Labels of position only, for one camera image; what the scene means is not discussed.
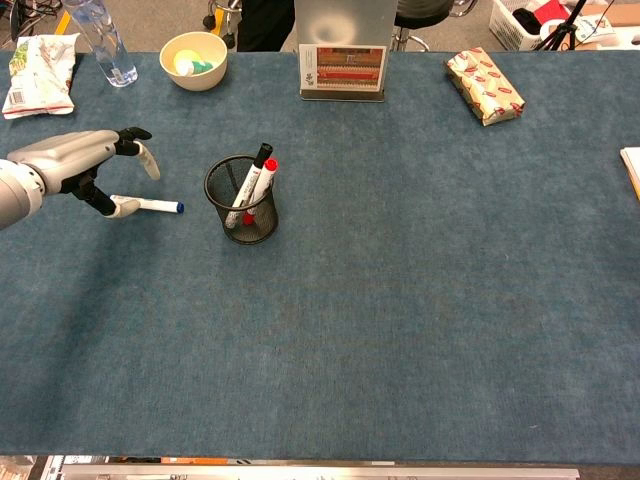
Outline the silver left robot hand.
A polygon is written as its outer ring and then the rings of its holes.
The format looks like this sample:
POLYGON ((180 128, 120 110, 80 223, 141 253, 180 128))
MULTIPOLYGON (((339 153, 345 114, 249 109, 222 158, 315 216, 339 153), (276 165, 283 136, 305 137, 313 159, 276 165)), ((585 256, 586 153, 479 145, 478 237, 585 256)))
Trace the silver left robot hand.
POLYGON ((130 215, 139 203, 115 203, 95 186, 95 179, 104 162, 121 155, 137 157, 149 177, 158 180, 159 167, 143 144, 151 138, 138 127, 71 132, 9 153, 1 161, 1 227, 34 215, 43 199, 55 194, 71 193, 107 218, 130 215))

